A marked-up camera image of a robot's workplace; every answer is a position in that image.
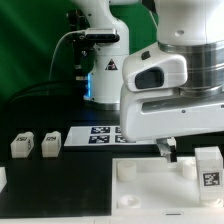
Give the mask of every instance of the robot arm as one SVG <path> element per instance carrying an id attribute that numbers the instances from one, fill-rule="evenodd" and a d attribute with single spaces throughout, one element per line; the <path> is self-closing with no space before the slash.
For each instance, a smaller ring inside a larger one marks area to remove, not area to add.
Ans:
<path id="1" fill-rule="evenodd" d="M 100 43 L 94 46 L 95 61 L 88 75 L 87 104 L 101 109 L 117 110 L 120 107 L 120 91 L 123 84 L 122 66 L 129 55 L 129 30 L 124 22 L 110 12 L 110 5 L 133 4 L 140 0 L 71 0 L 86 16 L 91 35 L 115 30 L 116 43 Z"/>
<path id="2" fill-rule="evenodd" d="M 223 131 L 224 1 L 155 4 L 158 43 L 123 66 L 123 136 L 140 141 Z"/>

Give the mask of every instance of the table surface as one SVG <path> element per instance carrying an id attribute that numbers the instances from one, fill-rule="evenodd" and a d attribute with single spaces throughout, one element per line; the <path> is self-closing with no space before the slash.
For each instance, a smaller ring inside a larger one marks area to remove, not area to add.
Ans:
<path id="1" fill-rule="evenodd" d="M 64 143 L 71 126 L 119 125 L 119 111 L 102 111 L 83 104 L 79 95 L 27 96 L 0 114 L 0 166 L 7 185 L 0 194 L 0 218 L 105 216 L 111 214 L 112 159 L 159 156 L 155 145 L 61 148 L 58 158 L 44 159 L 41 142 L 59 131 Z M 31 131 L 34 148 L 26 159 L 12 159 L 10 143 Z M 179 137 L 178 155 L 193 148 L 219 145 L 222 133 Z"/>

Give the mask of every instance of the white platform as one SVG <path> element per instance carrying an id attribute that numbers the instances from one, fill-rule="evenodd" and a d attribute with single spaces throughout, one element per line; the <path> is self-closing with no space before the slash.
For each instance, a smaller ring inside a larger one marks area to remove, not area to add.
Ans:
<path id="1" fill-rule="evenodd" d="M 133 143 L 126 142 L 126 140 L 122 137 L 120 133 L 119 126 L 79 126 L 70 128 L 64 146 L 105 146 L 142 144 L 155 144 L 155 142 L 152 140 L 139 141 Z"/>
<path id="2" fill-rule="evenodd" d="M 167 163 L 165 158 L 114 159 L 112 215 L 191 217 L 220 214 L 223 215 L 223 223 L 224 208 L 202 206 L 199 200 L 197 180 L 188 180 L 183 177 L 182 164 L 187 159 L 191 158 L 178 158 L 177 163 Z M 137 165 L 137 178 L 134 181 L 124 182 L 118 179 L 117 164 L 124 160 L 134 161 Z M 141 200 L 141 207 L 119 208 L 118 201 L 124 195 L 138 197 Z"/>

